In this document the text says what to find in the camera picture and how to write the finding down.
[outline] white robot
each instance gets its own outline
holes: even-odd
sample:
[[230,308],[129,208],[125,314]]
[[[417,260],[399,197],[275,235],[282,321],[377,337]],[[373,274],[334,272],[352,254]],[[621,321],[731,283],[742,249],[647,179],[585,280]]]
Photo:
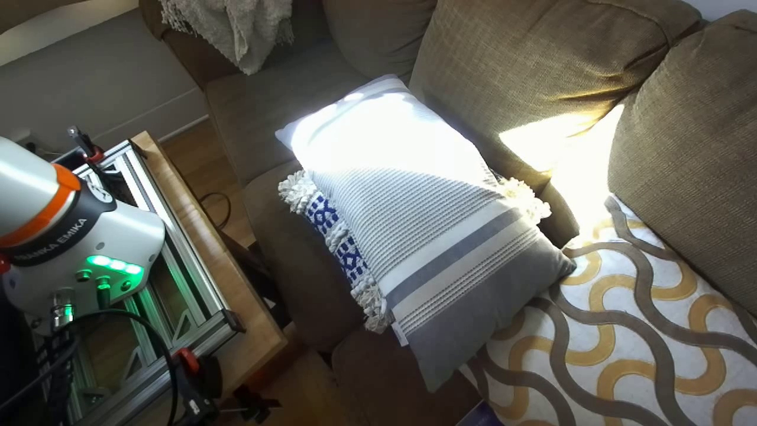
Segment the white robot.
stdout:
[[0,137],[0,280],[33,332],[136,294],[163,237],[159,216]]

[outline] white and yellow patterned fabric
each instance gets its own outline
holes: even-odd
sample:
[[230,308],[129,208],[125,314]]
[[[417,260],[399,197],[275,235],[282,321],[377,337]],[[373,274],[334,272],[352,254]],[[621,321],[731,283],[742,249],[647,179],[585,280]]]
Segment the white and yellow patterned fabric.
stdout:
[[757,423],[754,318],[605,211],[567,246],[578,270],[461,371],[503,423]]

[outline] folded blanket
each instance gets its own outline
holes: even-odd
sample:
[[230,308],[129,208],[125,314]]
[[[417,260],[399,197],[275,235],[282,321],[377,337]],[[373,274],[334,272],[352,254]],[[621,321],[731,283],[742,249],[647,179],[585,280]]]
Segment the folded blanket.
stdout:
[[194,30],[247,75],[255,73],[280,41],[292,41],[292,0],[162,0],[163,22]]

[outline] white cloth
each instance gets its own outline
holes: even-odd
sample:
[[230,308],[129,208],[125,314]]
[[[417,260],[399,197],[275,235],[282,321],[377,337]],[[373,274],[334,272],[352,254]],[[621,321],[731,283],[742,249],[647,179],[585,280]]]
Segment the white cloth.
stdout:
[[194,30],[247,75],[255,73],[280,41],[292,41],[292,0],[162,0],[163,22]]

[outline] couch cushion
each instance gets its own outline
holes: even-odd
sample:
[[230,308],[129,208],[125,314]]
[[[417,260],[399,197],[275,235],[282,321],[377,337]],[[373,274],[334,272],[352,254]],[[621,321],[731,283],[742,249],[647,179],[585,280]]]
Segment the couch cushion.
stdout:
[[611,190],[757,314],[757,14],[682,41],[625,111]]
[[391,334],[352,332],[334,350],[332,368],[350,423],[457,423],[480,399],[461,373],[431,395],[414,354]]
[[412,88],[494,140],[573,134],[697,23],[679,0],[440,0]]
[[325,0],[332,36],[365,75],[410,75],[435,0]]
[[292,153],[275,131],[365,84],[332,43],[272,62],[255,75],[214,80],[207,91],[214,126],[242,182],[285,163]]
[[280,199],[278,188],[293,170],[295,163],[288,160],[262,172],[247,185],[244,202],[265,266],[282,288],[299,334],[314,350],[332,350],[359,326],[363,311],[350,299],[350,286],[323,237]]

